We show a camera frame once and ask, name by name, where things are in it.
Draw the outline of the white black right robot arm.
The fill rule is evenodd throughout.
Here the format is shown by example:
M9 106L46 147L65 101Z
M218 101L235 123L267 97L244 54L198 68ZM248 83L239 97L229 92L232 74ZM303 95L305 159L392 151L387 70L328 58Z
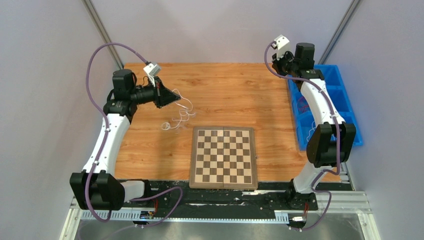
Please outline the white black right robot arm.
M315 122L315 131L306 146L307 163L289 182L284 197L290 208L299 209L314 200L316 185L326 174L340 174L341 163L350 156L357 130L339 114L324 74L314 67L314 44L298 43L295 52L291 52L290 41L280 35L269 46L276 50L271 73L296 84Z

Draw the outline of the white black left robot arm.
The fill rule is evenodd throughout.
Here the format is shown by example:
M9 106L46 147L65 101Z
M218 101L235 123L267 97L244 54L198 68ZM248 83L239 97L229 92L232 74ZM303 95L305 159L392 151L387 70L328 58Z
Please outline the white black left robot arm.
M82 171L72 173L69 180L83 210L117 211L131 200L140 207L152 203L148 180L119 181L114 177L118 152L138 105L154 103L161 109L181 100L158 76L142 86L131 70L121 69L113 73L112 83L113 89L100 110L103 119L93 152Z

